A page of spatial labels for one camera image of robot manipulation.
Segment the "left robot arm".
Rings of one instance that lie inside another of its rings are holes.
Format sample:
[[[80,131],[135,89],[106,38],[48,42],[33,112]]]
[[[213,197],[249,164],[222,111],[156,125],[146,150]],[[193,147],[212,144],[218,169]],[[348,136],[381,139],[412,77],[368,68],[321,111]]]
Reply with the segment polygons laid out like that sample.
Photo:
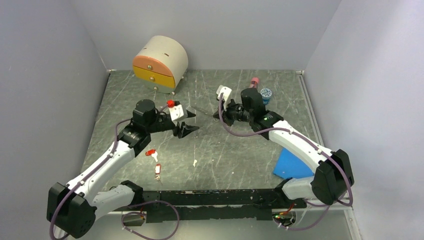
[[[55,183],[48,191],[46,218],[49,237],[64,240],[80,238],[96,220],[108,212],[127,206],[137,210],[143,203],[143,188],[126,180],[101,193],[114,174],[135,159],[151,142],[151,135],[171,131],[179,139],[199,129],[184,120],[194,118],[179,101],[169,100],[157,109],[150,99],[138,101],[132,117],[118,122],[110,147],[91,166],[66,184]]]

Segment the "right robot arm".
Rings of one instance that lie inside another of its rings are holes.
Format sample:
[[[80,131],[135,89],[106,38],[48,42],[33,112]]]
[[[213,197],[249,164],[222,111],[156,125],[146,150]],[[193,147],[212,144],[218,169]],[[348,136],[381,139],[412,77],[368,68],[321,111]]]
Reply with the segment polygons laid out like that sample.
[[[255,88],[241,92],[241,103],[235,103],[227,86],[220,85],[216,94],[218,110],[214,117],[228,133],[243,138],[260,135],[294,154],[312,171],[310,177],[290,177],[283,181],[274,195],[278,206],[286,208],[294,200],[310,198],[327,206],[353,205],[355,180],[349,155],[344,150],[331,150],[300,133],[281,115],[267,110]]]

